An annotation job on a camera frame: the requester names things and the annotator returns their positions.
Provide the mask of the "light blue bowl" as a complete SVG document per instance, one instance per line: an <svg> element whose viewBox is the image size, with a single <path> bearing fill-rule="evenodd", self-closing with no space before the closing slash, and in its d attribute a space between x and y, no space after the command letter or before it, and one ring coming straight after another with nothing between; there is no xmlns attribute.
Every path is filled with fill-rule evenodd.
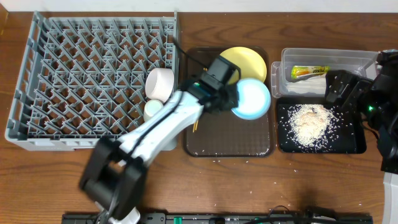
<svg viewBox="0 0 398 224"><path fill-rule="evenodd" d="M271 94L263 82L245 78L237 82L238 106L231 111L239 118L255 120L265 115L271 106Z"/></svg>

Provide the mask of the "yellow plate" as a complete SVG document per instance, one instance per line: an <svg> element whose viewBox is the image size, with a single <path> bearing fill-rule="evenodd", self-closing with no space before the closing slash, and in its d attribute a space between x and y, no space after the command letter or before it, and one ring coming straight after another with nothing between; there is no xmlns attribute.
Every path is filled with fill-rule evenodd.
<svg viewBox="0 0 398 224"><path fill-rule="evenodd" d="M253 49L247 47L232 47L224 50L220 56L240 68L240 73L235 71L229 84L235 83L239 78L253 78L264 83L267 76L267 66L264 59Z"/></svg>

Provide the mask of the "white pink bowl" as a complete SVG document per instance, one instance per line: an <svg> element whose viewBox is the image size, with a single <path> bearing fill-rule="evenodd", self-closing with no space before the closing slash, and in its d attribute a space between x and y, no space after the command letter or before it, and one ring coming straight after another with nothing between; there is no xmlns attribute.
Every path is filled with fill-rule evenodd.
<svg viewBox="0 0 398 224"><path fill-rule="evenodd" d="M174 88L175 76L169 68L153 69L146 80L145 93L152 100L159 100L165 103Z"/></svg>

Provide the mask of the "white green cup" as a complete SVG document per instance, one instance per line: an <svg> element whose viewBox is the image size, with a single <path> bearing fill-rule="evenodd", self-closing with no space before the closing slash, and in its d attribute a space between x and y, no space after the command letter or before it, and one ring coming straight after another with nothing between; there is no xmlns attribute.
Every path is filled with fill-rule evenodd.
<svg viewBox="0 0 398 224"><path fill-rule="evenodd" d="M149 100L144 106L144 121L150 120L163 107L163 103L159 100Z"/></svg>

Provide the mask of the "yellow green snack wrapper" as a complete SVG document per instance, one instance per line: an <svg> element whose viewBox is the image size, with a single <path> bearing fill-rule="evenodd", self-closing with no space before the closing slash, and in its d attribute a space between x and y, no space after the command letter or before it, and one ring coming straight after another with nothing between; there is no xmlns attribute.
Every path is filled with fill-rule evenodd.
<svg viewBox="0 0 398 224"><path fill-rule="evenodd" d="M295 65L291 71L292 79L309 77L312 75L323 75L330 70L329 66L298 66Z"/></svg>

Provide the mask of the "white napkin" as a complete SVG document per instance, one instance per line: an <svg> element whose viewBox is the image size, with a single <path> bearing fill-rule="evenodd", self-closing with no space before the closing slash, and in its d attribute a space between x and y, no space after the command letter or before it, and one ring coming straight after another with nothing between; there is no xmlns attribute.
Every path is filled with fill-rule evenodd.
<svg viewBox="0 0 398 224"><path fill-rule="evenodd" d="M313 93L316 95L324 95L326 90L325 77L312 77L307 80L300 80L297 82L289 83L287 85L289 92L298 94Z"/></svg>

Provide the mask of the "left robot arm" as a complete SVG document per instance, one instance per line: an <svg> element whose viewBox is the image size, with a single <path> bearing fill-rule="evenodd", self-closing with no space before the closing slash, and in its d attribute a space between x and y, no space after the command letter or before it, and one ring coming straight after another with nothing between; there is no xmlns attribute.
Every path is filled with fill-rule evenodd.
<svg viewBox="0 0 398 224"><path fill-rule="evenodd" d="M238 106L238 88L230 83L241 69L219 56L201 74L185 80L150 120L117 139L102 137L95 145L79 187L102 211L96 223L137 223L136 207L144 195L147 171L168 143L203 113Z"/></svg>

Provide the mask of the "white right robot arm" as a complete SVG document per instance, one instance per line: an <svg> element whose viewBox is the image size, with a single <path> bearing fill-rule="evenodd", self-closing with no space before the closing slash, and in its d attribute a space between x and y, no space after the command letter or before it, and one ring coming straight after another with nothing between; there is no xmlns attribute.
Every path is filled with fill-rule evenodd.
<svg viewBox="0 0 398 224"><path fill-rule="evenodd" d="M383 223L397 223L397 50L383 50L376 59L377 76L346 70L326 73L325 99L358 115L377 139L384 172Z"/></svg>

